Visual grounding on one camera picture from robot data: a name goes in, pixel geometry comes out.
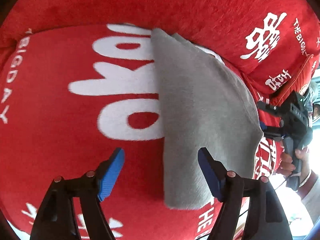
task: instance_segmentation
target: silver rivet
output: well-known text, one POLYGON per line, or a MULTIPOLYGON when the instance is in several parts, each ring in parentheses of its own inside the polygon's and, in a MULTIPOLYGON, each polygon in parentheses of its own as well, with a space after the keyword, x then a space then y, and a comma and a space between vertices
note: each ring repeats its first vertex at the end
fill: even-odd
POLYGON ((261 176, 260 179, 264 183, 267 183, 269 181, 269 179, 266 176, 261 176))
POLYGON ((91 177, 93 177, 95 175, 95 172, 94 171, 88 171, 86 173, 86 175, 87 175, 88 178, 91 178, 91 177))
POLYGON ((55 177, 54 178, 54 182, 60 182, 62 180, 61 176, 55 177))
POLYGON ((236 176, 236 173, 234 171, 228 171, 227 175, 231 178, 234 178, 236 176))

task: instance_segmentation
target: gray sleeve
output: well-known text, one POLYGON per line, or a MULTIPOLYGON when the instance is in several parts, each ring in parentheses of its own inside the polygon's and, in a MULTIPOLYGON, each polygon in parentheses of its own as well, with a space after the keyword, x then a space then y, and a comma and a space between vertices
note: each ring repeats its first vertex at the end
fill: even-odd
POLYGON ((320 178, 301 202, 306 207, 313 224, 315 224, 320 216, 320 178))

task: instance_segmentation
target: gray fabric underside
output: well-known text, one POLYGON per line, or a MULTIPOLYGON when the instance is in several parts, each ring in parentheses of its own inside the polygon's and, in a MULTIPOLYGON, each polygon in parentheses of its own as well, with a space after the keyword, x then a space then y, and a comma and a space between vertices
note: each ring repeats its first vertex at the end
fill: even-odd
POLYGON ((175 34, 151 34, 164 122, 164 201, 199 209, 212 198, 197 162, 207 147, 228 170, 252 178, 262 138, 258 112, 243 81, 213 56, 175 34))

